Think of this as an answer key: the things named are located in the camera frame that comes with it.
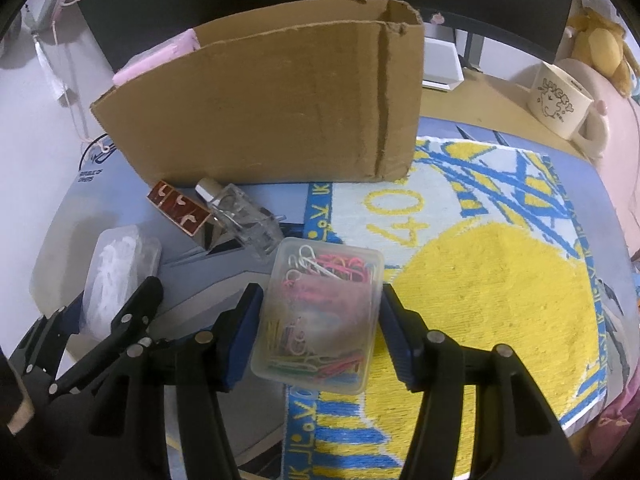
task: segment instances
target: mug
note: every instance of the mug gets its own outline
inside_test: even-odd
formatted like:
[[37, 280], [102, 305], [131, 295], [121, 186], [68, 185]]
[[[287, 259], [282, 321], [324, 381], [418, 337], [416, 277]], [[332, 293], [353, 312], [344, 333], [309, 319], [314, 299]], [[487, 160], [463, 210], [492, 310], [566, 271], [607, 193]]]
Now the mug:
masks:
[[[542, 62], [529, 92], [527, 106], [533, 116], [553, 133], [565, 140], [572, 140], [589, 158], [598, 158], [609, 139], [609, 121], [596, 109], [594, 99], [584, 87], [567, 72]], [[580, 134], [584, 121], [598, 123], [597, 139], [587, 139]]]

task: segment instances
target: screw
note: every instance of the screw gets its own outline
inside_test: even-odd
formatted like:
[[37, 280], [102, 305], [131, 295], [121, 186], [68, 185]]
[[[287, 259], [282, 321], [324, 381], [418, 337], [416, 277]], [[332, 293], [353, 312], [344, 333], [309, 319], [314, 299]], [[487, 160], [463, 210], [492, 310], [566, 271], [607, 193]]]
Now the screw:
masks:
[[140, 346], [139, 344], [135, 344], [127, 348], [127, 355], [132, 358], [140, 357], [143, 351], [144, 349], [142, 348], [142, 346]]
[[429, 330], [427, 339], [432, 343], [444, 343], [445, 335], [440, 330]]
[[203, 330], [202, 332], [198, 332], [196, 334], [195, 339], [197, 343], [200, 343], [201, 345], [206, 345], [207, 343], [211, 343], [213, 339], [213, 334], [211, 332]]
[[502, 357], [511, 357], [513, 355], [513, 349], [509, 345], [499, 344], [495, 347], [495, 351]]

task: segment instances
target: mug handle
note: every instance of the mug handle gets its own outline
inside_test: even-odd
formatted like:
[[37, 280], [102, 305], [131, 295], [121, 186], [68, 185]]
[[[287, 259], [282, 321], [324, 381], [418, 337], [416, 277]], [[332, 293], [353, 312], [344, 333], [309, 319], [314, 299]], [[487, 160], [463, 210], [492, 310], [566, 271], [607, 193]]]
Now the mug handle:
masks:
[[587, 139], [579, 132], [571, 139], [590, 159], [600, 158], [609, 142], [609, 118], [604, 109], [604, 102], [591, 105], [584, 132], [589, 136]]

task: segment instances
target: brown cardboard box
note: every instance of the brown cardboard box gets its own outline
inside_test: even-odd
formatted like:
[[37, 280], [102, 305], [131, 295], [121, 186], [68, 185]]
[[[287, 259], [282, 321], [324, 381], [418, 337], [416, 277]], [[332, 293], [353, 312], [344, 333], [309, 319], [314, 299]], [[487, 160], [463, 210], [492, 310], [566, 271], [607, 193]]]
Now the brown cardboard box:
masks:
[[396, 0], [306, 0], [196, 29], [202, 48], [92, 111], [149, 184], [395, 180], [411, 164], [424, 31]]

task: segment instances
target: brown plush toy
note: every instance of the brown plush toy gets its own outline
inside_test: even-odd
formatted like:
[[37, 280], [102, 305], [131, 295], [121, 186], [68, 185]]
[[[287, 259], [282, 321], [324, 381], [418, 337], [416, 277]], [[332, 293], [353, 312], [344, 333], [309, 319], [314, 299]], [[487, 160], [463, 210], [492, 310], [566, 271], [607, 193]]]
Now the brown plush toy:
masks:
[[569, 57], [596, 69], [622, 97], [629, 97], [632, 91], [629, 66], [638, 77], [640, 66], [625, 43], [626, 30], [593, 9], [584, 10], [586, 15], [572, 16], [567, 21], [567, 27], [577, 33]]

